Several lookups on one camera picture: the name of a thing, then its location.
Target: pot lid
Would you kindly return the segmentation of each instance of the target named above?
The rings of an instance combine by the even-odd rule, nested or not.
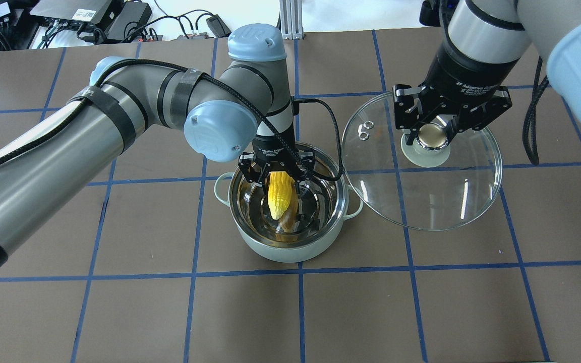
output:
[[[439,117],[406,144],[394,127],[391,92],[351,116],[342,140],[346,177],[383,218],[419,230],[448,230],[481,216],[498,198],[502,158],[493,134],[465,131],[447,144]]]

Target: sticker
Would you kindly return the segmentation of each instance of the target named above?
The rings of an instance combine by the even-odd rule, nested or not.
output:
[[[78,9],[76,13],[73,15],[73,20],[79,21],[91,21],[95,16],[95,10],[87,10],[87,9]]]

